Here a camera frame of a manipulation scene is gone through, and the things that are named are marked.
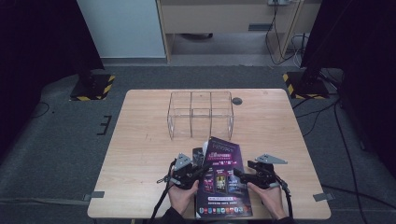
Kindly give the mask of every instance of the gray carpet floor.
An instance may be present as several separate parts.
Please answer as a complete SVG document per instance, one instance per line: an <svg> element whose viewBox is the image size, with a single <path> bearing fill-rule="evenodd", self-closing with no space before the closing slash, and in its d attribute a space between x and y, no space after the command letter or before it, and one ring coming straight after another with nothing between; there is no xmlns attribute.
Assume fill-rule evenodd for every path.
<svg viewBox="0 0 396 224"><path fill-rule="evenodd" d="M78 77L49 84L41 103L22 130L7 159L0 166L0 223L131 223L126 219L97 219L87 216L88 205L59 205L16 201L21 198L81 201L90 194L106 155L125 93L131 89L286 89L282 75L297 71L287 66L124 66L107 67L116 76L105 100L69 101ZM294 109L300 117L331 105L338 99L308 100ZM291 105L302 100L290 99ZM374 152L361 150L358 136L346 112L335 111L346 139L367 222L394 223L396 181ZM320 183L335 199L329 201L332 216L327 220L298 220L298 223L363 223L354 191L347 151L338 130L334 106L317 114L297 118ZM112 116L106 132L101 123Z"/></svg>

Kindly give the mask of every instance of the wooden table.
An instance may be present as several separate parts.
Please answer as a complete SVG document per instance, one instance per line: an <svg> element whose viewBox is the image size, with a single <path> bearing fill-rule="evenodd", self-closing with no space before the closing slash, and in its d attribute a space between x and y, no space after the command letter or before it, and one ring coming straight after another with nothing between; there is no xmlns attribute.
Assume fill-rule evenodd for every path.
<svg viewBox="0 0 396 224"><path fill-rule="evenodd" d="M164 183L156 181L166 175L170 162L179 152L191 156L194 147L202 146L202 140L198 139L170 139L166 117L172 91L182 90L127 92L95 187L95 191L104 191L105 195L92 198L88 208L90 217L149 218L164 189ZM231 142L241 147L245 172L253 173L247 168L247 161L264 153L288 161L275 165L275 169L289 184L294 217L329 218L327 201L314 200L313 195L323 191L286 92L207 91L230 91L233 98L243 100L241 105L233 105ZM249 195L252 218L270 218L259 197L254 192ZM157 217L169 206L165 198ZM287 211L286 198L284 206ZM193 209L190 203L185 218L194 218Z"/></svg>

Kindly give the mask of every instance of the power outlet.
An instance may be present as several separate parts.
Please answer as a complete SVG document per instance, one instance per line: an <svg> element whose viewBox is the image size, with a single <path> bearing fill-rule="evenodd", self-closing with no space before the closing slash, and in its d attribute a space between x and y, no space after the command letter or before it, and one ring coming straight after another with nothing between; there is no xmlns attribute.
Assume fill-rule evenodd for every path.
<svg viewBox="0 0 396 224"><path fill-rule="evenodd" d="M287 6L290 4L290 0L268 0L268 6L274 6L275 3L278 6Z"/></svg>

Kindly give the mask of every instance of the human hand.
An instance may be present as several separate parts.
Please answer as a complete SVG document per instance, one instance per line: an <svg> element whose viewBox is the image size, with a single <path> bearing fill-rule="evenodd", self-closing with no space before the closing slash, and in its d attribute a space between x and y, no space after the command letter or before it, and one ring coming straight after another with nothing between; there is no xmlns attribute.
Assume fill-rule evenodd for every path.
<svg viewBox="0 0 396 224"><path fill-rule="evenodd" d="M286 217L285 210L283 210L280 187L261 189L250 182L247 183L247 187L259 194L262 203L268 209L272 218L279 220Z"/></svg>
<svg viewBox="0 0 396 224"><path fill-rule="evenodd" d="M172 186L169 189L169 201L171 202L171 206L178 211L179 214L183 216L184 212L186 212L187 207L191 201L192 196L198 190L198 180L195 180L191 189L180 189L177 186Z"/></svg>

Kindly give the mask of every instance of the transparent container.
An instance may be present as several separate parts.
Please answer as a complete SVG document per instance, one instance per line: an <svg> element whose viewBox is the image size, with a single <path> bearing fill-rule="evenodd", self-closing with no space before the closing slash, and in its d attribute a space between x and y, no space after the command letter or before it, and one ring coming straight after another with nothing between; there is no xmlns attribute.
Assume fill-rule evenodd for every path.
<svg viewBox="0 0 396 224"><path fill-rule="evenodd" d="M171 139L210 136L231 140L233 104L228 91L174 91L168 109Z"/></svg>

